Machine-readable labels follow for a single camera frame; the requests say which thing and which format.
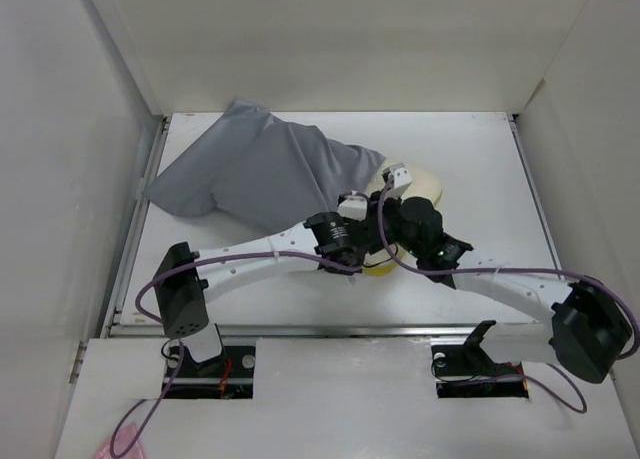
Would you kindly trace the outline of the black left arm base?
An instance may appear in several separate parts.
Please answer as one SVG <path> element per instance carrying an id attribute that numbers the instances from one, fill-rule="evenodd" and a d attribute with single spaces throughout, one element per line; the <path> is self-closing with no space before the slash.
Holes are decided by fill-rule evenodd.
<path id="1" fill-rule="evenodd" d="M 161 349 L 166 361 L 161 390 L 168 388 L 166 399 L 245 400 L 254 394 L 256 347 L 231 345 L 221 357 L 197 363 L 185 349 L 177 375 L 170 381 L 180 357 L 179 346 L 171 342 Z"/>

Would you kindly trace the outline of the cream and yellow pillow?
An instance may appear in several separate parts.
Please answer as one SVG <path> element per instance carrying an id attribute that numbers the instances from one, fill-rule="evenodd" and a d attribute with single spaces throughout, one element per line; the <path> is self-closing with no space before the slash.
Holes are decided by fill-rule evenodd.
<path id="1" fill-rule="evenodd" d="M 383 172 L 395 164 L 398 164 L 398 161 L 386 158 L 370 179 L 364 189 L 364 193 L 371 196 L 374 192 L 381 190 L 384 186 Z M 442 185 L 439 178 L 428 170 L 409 163 L 405 163 L 405 167 L 411 175 L 412 183 L 404 192 L 402 198 L 424 197 L 429 199 L 434 206 L 437 206 L 442 196 Z M 363 273 L 372 277 L 383 277 L 390 274 L 397 267 L 398 264 L 391 259 L 385 250 L 382 250 L 366 256 Z"/>

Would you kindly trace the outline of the grey pillowcase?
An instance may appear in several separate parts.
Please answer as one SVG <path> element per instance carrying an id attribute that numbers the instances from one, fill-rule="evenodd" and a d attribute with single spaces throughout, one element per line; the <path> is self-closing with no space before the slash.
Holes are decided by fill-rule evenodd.
<path id="1" fill-rule="evenodd" d="M 221 210 L 267 234 L 321 212 L 341 194 L 364 191 L 385 158 L 236 100 L 146 188 L 148 200 L 180 218 Z"/>

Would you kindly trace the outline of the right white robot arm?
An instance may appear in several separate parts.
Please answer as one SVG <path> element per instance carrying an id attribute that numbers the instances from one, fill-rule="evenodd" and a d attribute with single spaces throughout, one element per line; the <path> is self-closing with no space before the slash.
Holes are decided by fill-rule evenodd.
<path id="1" fill-rule="evenodd" d="M 486 319 L 465 341 L 438 346 L 448 376 L 493 376 L 512 362 L 561 366 L 589 383 L 639 349 L 639 325 L 621 298 L 589 276 L 549 268 L 505 267 L 444 231 L 441 214 L 424 198 L 385 199 L 380 235 L 416 260 L 410 270 L 453 290 L 474 293 L 528 317 L 526 323 Z"/>

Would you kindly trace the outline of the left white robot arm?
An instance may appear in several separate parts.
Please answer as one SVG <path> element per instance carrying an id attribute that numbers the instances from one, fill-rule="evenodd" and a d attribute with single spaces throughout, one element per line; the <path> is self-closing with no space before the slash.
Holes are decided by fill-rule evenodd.
<path id="1" fill-rule="evenodd" d="M 152 287 L 165 336 L 180 342 L 191 366 L 209 376 L 222 368 L 225 355 L 218 326 L 209 318 L 209 302 L 289 273 L 384 274 L 390 266 L 374 214 L 363 212 L 354 220 L 324 212 L 234 246 L 193 251 L 186 242 L 175 244 L 157 269 Z"/>

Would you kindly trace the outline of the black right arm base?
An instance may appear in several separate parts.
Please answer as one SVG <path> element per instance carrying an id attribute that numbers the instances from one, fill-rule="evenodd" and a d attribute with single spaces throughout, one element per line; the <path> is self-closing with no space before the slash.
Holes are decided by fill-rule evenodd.
<path id="1" fill-rule="evenodd" d="M 439 399 L 529 398 L 522 366 L 496 363 L 481 348 L 496 321 L 483 321 L 459 344 L 431 345 L 431 373 Z"/>

